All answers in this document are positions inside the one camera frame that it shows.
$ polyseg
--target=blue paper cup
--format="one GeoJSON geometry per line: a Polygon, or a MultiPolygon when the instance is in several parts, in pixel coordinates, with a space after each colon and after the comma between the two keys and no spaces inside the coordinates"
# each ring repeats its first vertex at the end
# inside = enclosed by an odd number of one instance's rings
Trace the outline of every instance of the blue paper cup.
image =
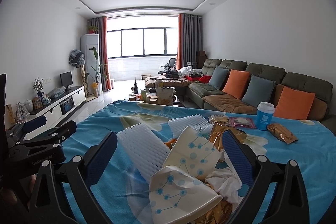
{"type": "Polygon", "coordinates": [[[255,126],[259,130],[266,130],[267,126],[271,123],[274,114],[274,105],[267,102],[261,102],[257,109],[255,126]]]}

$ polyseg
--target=tv stand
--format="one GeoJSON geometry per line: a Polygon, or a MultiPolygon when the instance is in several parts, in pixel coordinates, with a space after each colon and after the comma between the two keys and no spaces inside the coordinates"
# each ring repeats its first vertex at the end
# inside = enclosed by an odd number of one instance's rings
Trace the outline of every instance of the tv stand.
{"type": "Polygon", "coordinates": [[[73,115],[81,106],[85,104],[85,93],[83,86],[73,86],[65,91],[62,95],[57,98],[53,98],[49,105],[41,107],[39,109],[34,109],[30,114],[31,118],[34,119],[36,117],[45,116],[47,122],[44,126],[28,133],[25,137],[25,140],[30,140],[42,132],[53,128],[61,126],[71,115],[73,115]],[[62,114],[62,110],[60,107],[60,102],[66,100],[68,97],[72,96],[74,108],[72,108],[69,112],[62,114]]]}

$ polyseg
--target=window frame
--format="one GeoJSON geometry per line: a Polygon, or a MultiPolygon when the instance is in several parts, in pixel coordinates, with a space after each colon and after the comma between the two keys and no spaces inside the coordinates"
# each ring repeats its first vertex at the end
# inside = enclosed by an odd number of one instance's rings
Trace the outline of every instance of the window frame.
{"type": "Polygon", "coordinates": [[[178,30],[178,28],[173,28],[173,27],[146,27],[146,28],[131,28],[131,29],[121,29],[121,30],[107,31],[107,33],[109,33],[109,32],[120,32],[120,54],[121,54],[121,56],[108,57],[108,59],[127,58],[127,57],[145,57],[145,56],[176,56],[176,54],[167,54],[167,29],[178,30]],[[146,29],[164,29],[164,47],[165,47],[165,53],[164,54],[145,54],[145,30],[146,29]],[[142,30],[142,55],[123,56],[122,31],[129,31],[129,30],[142,30]]]}

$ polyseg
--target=white wall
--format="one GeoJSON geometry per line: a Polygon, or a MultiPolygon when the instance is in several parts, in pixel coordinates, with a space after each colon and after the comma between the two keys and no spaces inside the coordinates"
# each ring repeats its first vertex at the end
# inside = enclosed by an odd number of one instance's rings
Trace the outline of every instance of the white wall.
{"type": "Polygon", "coordinates": [[[36,94],[37,77],[51,78],[44,92],[60,86],[59,74],[80,71],[68,64],[71,50],[80,48],[86,19],[51,0],[3,0],[0,4],[0,74],[7,74],[6,104],[14,107],[36,94]]]}
{"type": "Polygon", "coordinates": [[[278,66],[336,87],[335,0],[229,0],[203,22],[210,58],[278,66]]]}
{"type": "Polygon", "coordinates": [[[146,56],[109,59],[110,77],[115,81],[141,79],[141,75],[158,76],[161,66],[174,56],[146,56]]]}

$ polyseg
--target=curtain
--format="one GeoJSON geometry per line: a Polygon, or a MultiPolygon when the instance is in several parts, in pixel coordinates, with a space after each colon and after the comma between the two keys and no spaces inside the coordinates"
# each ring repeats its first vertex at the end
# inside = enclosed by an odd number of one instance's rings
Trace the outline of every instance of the curtain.
{"type": "Polygon", "coordinates": [[[178,44],[176,69],[196,62],[196,52],[203,50],[202,17],[198,15],[178,15],[178,44]]]}
{"type": "Polygon", "coordinates": [[[107,58],[107,46],[106,46],[106,34],[107,34],[107,18],[106,17],[97,17],[92,18],[88,21],[88,25],[96,26],[98,31],[96,34],[99,35],[99,63],[105,64],[100,67],[101,70],[101,87],[103,90],[110,90],[111,79],[109,72],[109,60],[107,58]]]}

